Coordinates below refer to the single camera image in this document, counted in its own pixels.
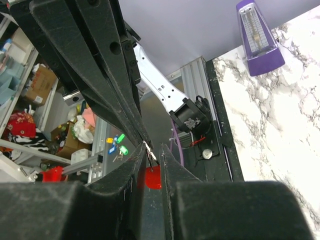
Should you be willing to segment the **red key tag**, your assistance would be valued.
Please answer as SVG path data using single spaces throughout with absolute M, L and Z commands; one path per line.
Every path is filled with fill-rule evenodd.
M 144 184 L 147 188 L 152 190 L 160 190 L 162 188 L 160 165 L 145 168 Z

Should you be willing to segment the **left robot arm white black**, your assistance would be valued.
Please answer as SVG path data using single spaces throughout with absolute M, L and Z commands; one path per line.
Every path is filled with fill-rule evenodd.
M 136 79 L 153 91 L 179 130 L 197 136 L 209 131 L 204 104 L 176 89 L 143 47 L 131 42 L 118 1 L 33 0 L 29 9 L 93 112 L 134 146 L 151 144 Z

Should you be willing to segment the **red robot base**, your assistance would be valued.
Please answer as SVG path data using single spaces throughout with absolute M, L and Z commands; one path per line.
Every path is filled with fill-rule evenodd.
M 42 171 L 39 175 L 42 177 L 42 182 L 44 183 L 64 182 L 68 179 L 66 175 L 63 175 L 62 166 L 56 166 L 47 171 Z

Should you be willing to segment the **silver key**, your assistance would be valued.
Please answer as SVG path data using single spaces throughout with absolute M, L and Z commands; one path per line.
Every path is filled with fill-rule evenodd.
M 154 155 L 154 153 L 152 152 L 151 148 L 149 147 L 149 145 L 145 141 L 143 141 L 143 143 L 144 143 L 145 148 L 146 148 L 146 154 L 147 154 L 147 159 L 148 159 L 149 166 L 152 168 L 153 167 L 153 163 L 155 163 L 158 166 L 160 163 L 157 160 L 157 158 Z

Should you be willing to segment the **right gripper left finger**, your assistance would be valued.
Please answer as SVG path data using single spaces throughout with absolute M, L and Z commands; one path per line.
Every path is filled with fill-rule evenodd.
M 138 240 L 146 146 L 94 183 L 3 183 L 3 240 Z

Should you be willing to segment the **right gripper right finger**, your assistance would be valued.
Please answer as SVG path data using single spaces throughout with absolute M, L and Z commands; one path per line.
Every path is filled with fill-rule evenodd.
M 161 194 L 168 240 L 311 240 L 293 192 L 278 181 L 201 181 L 162 145 Z

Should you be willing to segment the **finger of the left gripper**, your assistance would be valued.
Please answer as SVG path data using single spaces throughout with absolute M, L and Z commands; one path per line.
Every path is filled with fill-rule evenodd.
M 97 65 L 95 57 L 98 56 L 98 50 L 94 46 L 89 46 L 93 42 L 92 37 L 81 17 L 76 0 L 33 0 L 29 4 L 29 9 L 48 40 L 78 75 L 75 85 L 95 113 L 124 132 L 135 146 L 142 143 L 143 141 L 135 141 L 131 135 L 133 129 L 125 126 L 129 121 L 122 113 L 107 74 Z M 130 70 L 130 65 L 136 64 L 137 61 L 133 56 L 132 47 L 129 47 L 129 53 L 125 54 L 124 44 L 128 41 L 127 35 L 127 39 L 122 41 L 122 48 L 133 84 L 135 104 L 141 113 L 136 80 Z
M 130 79 L 128 61 L 122 41 L 127 39 L 127 31 L 123 20 L 119 2 L 117 0 L 77 0 L 77 8 L 84 20 L 92 43 L 97 48 L 97 65 L 109 78 L 115 91 L 116 99 L 121 106 L 131 127 L 133 139 L 140 143 L 146 142 L 152 149 L 153 143 L 143 124 L 141 113 L 133 95 L 133 84 Z

